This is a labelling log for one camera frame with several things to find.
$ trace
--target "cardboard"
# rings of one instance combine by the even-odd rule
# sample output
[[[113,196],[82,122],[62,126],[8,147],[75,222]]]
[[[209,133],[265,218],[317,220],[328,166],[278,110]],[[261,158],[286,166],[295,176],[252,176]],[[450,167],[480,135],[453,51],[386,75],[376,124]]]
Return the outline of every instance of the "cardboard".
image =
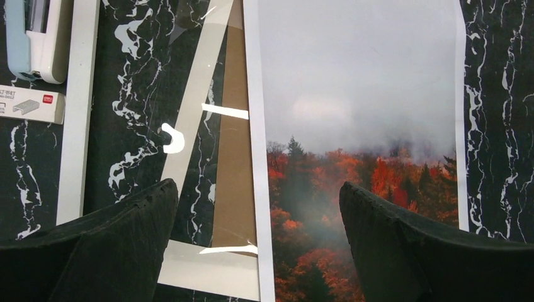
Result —
[[[227,36],[222,106],[248,110],[242,4],[234,1]],[[249,120],[221,116],[212,247],[256,245]]]

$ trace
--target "light blue stapler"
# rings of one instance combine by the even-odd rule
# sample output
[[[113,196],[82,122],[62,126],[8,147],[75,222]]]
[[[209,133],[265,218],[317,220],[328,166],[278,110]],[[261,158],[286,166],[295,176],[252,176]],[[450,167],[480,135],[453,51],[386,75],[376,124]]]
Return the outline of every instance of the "light blue stapler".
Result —
[[[67,78],[74,0],[6,0],[9,70],[19,79]]]

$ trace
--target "photograph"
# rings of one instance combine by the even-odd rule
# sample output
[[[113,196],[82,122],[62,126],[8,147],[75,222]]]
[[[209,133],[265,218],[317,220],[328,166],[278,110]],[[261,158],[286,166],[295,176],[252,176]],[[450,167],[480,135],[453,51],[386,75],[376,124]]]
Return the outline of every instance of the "photograph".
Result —
[[[365,300],[339,210],[346,181],[459,227],[456,5],[258,3],[277,302]]]

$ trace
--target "forest print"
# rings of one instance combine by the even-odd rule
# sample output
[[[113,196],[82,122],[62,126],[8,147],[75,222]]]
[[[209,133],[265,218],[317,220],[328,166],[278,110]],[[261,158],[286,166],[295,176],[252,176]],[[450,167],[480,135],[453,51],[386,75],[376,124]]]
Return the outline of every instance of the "forest print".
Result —
[[[410,211],[458,226],[457,162],[407,142],[389,150],[307,152],[294,137],[268,142],[276,302],[364,301],[341,214],[339,189],[351,181]]]

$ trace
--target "mist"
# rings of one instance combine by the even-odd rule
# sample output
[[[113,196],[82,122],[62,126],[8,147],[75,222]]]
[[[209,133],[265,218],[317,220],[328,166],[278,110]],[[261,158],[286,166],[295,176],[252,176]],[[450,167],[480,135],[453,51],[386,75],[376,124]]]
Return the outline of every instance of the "mist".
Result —
[[[436,156],[451,154],[453,5],[450,0],[260,2],[267,139],[287,143],[294,135],[315,153],[378,150],[403,140],[414,157],[428,146]]]

